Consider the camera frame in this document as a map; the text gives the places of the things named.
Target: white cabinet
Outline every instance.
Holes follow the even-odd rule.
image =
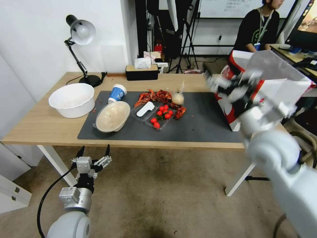
[[[0,175],[0,213],[27,207],[32,194]]]
[[[0,72],[1,140],[35,105],[35,101],[1,55]],[[0,144],[0,175],[13,180],[28,171],[30,166],[37,166],[42,156],[37,146]]]

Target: white bowl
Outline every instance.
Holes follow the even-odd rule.
[[[117,132],[124,126],[129,114],[129,104],[123,101],[113,102],[98,113],[94,126],[101,132]]]
[[[81,117],[94,108],[94,92],[95,90],[89,84],[66,85],[52,93],[49,98],[49,105],[64,117]]]

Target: monitor screen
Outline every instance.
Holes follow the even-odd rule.
[[[317,0],[309,1],[286,43],[317,51]]]
[[[308,4],[303,17],[304,19],[299,25],[298,30],[317,34],[317,1]]]

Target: table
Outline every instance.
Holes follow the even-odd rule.
[[[62,175],[68,171],[60,156],[52,147],[64,146],[104,146],[108,144],[114,147],[129,148],[168,148],[168,149],[237,149],[243,150],[242,143],[227,142],[177,142],[177,141],[130,141],[130,140],[79,140],[77,139],[87,115],[80,118],[64,118],[48,104],[49,96],[58,88],[64,86],[67,81],[80,76],[79,72],[66,73],[51,90],[30,110],[27,115],[5,136],[2,140],[6,144],[37,145],[51,162],[54,168]],[[108,75],[104,82],[95,88],[94,99],[100,91],[110,91],[116,83],[123,84],[127,91],[146,91],[151,88],[154,91],[169,87],[177,90],[182,82],[185,82],[185,92],[207,92],[205,79],[201,74],[159,74],[158,80],[153,81],[127,81],[123,75]],[[232,195],[245,177],[252,171],[254,164],[246,162],[226,193]],[[77,182],[68,174],[65,181],[73,186]]]
[[[294,64],[302,61],[305,55],[301,53],[290,54],[286,50],[279,49],[279,44],[271,44],[272,51],[276,53],[279,57],[286,60],[289,64]],[[301,73],[306,75],[312,81],[317,82],[317,71],[308,68],[297,68]]]

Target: person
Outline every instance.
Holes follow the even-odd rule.
[[[280,15],[277,9],[284,0],[262,0],[263,6],[250,11],[243,19],[234,50],[256,52],[270,50],[276,42]]]

